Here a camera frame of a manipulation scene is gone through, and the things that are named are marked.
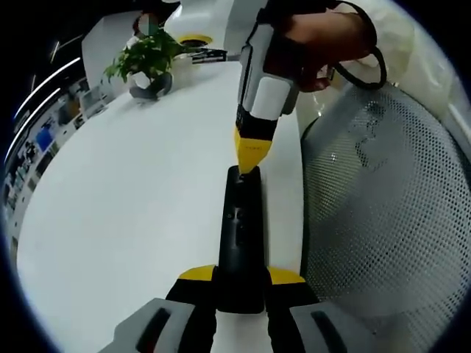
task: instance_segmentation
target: gray plant pot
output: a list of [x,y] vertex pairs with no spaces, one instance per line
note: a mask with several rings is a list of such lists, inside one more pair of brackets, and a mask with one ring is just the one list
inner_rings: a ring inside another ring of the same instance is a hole
[[172,84],[173,77],[169,72],[166,72],[155,79],[147,88],[132,86],[130,88],[130,94],[133,98],[156,101],[171,90]]

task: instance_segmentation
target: round white table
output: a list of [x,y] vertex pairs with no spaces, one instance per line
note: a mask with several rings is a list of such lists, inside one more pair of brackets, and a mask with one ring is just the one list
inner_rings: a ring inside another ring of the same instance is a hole
[[[165,298],[189,268],[217,262],[238,63],[195,68],[158,102],[128,93],[71,137],[41,178],[21,228],[26,298],[64,352],[97,352],[115,326]],[[261,163],[269,263],[299,271],[302,165],[296,115]],[[213,352],[270,352],[264,315],[218,313]]]

